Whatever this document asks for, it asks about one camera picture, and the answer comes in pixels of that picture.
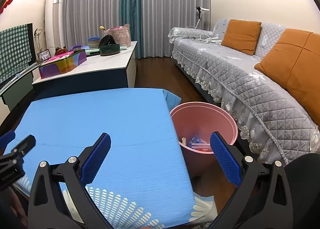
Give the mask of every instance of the picture frame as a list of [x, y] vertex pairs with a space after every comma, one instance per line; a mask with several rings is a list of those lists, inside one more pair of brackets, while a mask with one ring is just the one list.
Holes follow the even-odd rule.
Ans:
[[46, 49], [45, 51], [38, 53], [38, 58], [42, 58], [43, 61], [46, 61], [49, 58], [51, 58], [51, 54], [50, 54], [49, 49]]

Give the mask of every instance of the teal curtain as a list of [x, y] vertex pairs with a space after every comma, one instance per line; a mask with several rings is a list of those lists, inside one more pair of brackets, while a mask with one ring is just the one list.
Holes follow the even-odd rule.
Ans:
[[138, 41], [138, 58], [143, 57], [141, 0], [120, 0], [120, 25], [130, 24], [131, 40]]

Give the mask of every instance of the air conditioner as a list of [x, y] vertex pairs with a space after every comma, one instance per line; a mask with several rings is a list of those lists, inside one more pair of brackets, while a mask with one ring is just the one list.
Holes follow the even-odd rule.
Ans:
[[54, 56], [56, 47], [64, 47], [64, 26], [62, 22], [63, 0], [45, 2], [45, 37], [50, 55]]

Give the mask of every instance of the pink trash can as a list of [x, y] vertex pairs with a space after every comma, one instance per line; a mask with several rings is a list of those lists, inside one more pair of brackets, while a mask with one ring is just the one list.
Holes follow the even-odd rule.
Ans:
[[[210, 143], [210, 136], [218, 131], [225, 141], [233, 145], [238, 136], [234, 119], [223, 109], [209, 103], [191, 102], [178, 105], [171, 112], [179, 141], [187, 142], [194, 135]], [[201, 176], [216, 158], [213, 152], [201, 152], [180, 143], [190, 178]]]

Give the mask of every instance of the beige wall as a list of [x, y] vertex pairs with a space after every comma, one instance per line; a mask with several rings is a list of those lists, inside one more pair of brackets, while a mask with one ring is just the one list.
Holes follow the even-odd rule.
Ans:
[[211, 29], [218, 19], [276, 23], [320, 33], [320, 11], [313, 0], [211, 0]]
[[[44, 29], [44, 5], [45, 0], [13, 0], [0, 15], [0, 31], [27, 23], [33, 23], [33, 30], [36, 28]], [[46, 47], [44, 35], [41, 45], [43, 49]], [[8, 114], [9, 109], [0, 98], [0, 124]]]

